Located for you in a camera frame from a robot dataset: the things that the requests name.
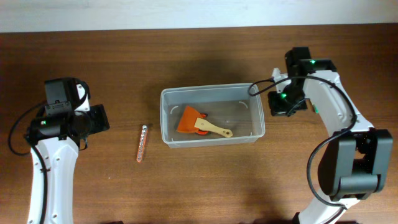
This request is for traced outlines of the orange handled pliers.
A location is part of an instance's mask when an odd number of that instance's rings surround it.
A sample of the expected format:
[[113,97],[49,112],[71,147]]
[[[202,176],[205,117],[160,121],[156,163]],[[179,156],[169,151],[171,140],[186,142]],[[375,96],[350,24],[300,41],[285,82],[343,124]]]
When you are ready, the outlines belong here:
[[[196,123],[196,121],[197,121],[198,118],[205,119],[205,118],[207,118],[207,116],[208,116],[208,115],[207,115],[206,113],[198,113],[198,114],[197,114],[197,117],[196,117],[196,119],[195,119],[195,121],[194,121],[193,124]],[[194,128],[195,128],[195,132],[196,132],[197,134],[199,134],[199,135],[204,136],[204,135],[207,135],[207,134],[208,134],[208,131],[204,131],[204,130],[202,130],[202,129],[196,127],[196,126],[194,126]]]

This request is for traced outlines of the orange scraper with wooden handle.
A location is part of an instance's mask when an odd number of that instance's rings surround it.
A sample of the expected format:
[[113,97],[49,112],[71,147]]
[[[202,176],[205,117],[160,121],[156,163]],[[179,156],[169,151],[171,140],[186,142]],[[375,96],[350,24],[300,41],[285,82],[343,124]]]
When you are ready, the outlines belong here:
[[230,129],[221,128],[210,123],[196,109],[186,106],[178,123],[177,132],[203,134],[206,131],[219,134],[225,138],[233,136],[233,132]]

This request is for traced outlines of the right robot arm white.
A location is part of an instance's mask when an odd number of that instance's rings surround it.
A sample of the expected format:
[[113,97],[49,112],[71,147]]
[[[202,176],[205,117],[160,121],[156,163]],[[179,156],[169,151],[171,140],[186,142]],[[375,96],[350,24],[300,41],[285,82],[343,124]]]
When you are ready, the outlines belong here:
[[287,73],[275,68],[268,94],[273,116],[292,116],[311,102],[328,138],[311,153],[307,181],[314,194],[293,223],[336,223],[350,207],[380,192],[392,153],[393,138],[376,129],[355,107],[329,59],[313,59],[308,47],[285,54]]

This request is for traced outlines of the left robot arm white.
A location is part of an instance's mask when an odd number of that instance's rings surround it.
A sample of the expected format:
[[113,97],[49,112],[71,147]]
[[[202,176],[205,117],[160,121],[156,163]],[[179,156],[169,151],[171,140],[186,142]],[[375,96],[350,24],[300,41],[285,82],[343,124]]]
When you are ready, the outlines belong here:
[[47,101],[31,121],[33,179],[28,223],[73,223],[73,175],[88,136],[109,129],[103,105],[90,105],[90,89],[77,78],[45,81]]

